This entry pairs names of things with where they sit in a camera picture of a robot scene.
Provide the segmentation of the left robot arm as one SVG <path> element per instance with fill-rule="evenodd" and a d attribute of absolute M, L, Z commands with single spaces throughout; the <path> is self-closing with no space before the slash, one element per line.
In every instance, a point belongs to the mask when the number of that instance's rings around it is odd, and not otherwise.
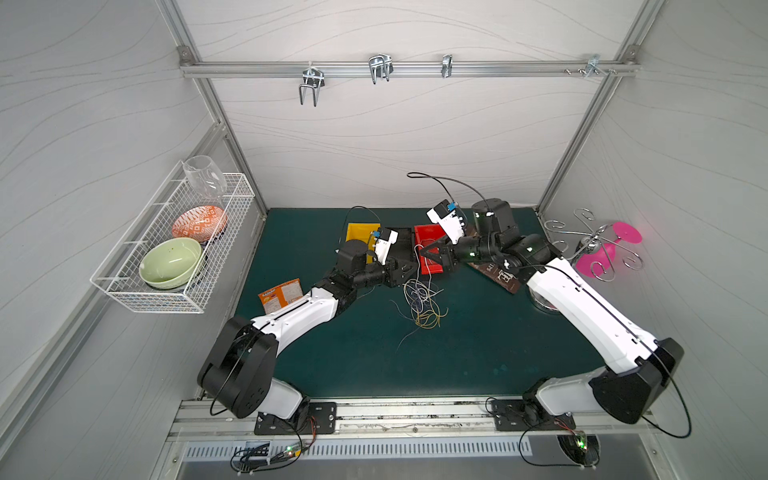
<path fill-rule="evenodd" d="M 197 375 L 198 386 L 237 418 L 259 412 L 302 425 L 309 400 L 274 377 L 278 356 L 313 328 L 340 316 L 360 289 L 399 287 L 418 270 L 410 234 L 380 238 L 373 250 L 360 240 L 345 242 L 333 269 L 299 300 L 263 316 L 227 320 Z"/>

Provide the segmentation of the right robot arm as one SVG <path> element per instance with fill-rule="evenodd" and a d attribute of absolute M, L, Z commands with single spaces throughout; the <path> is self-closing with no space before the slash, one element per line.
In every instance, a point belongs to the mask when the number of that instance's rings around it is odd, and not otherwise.
<path fill-rule="evenodd" d="M 602 410 L 635 424 L 673 385 L 684 350 L 672 338 L 658 340 L 592 288 L 544 236 L 523 235 L 510 205 L 498 198 L 472 207 L 475 232 L 466 231 L 456 206 L 444 200 L 427 212 L 445 238 L 420 255 L 446 271 L 460 263 L 491 263 L 549 302 L 595 348 L 602 367 L 580 375 L 537 382 L 525 398 L 528 415 L 559 416 Z"/>

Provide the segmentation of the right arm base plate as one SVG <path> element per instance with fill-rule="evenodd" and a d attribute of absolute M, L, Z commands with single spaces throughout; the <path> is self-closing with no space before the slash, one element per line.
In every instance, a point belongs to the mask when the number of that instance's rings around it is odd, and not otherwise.
<path fill-rule="evenodd" d="M 487 397 L 484 408 L 499 432 L 523 432 L 529 428 L 540 431 L 576 430 L 570 414 L 552 415 L 535 401 Z"/>

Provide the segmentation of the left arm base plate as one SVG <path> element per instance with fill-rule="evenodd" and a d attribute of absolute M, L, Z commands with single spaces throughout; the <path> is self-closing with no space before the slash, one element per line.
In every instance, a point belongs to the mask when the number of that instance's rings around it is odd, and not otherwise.
<path fill-rule="evenodd" d="M 254 434 L 257 436 L 330 435 L 335 432 L 338 404 L 330 401 L 304 401 L 288 419 L 259 412 Z"/>

